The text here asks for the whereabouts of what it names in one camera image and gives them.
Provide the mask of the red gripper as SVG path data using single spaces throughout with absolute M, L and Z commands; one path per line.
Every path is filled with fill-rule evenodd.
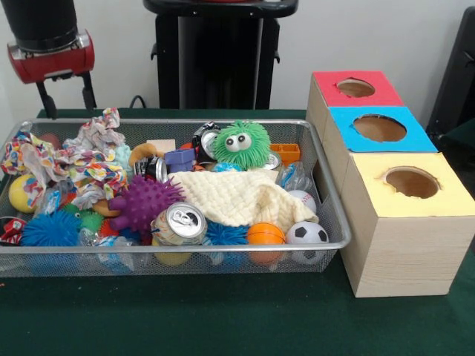
M 48 118 L 57 119 L 57 109 L 43 81 L 70 74 L 81 74 L 85 108 L 89 111 L 97 108 L 89 72 L 94 68 L 94 43 L 88 31 L 79 32 L 76 41 L 71 45 L 49 53 L 27 52 L 15 42 L 10 42 L 7 44 L 7 55 L 16 75 L 23 83 L 36 83 Z

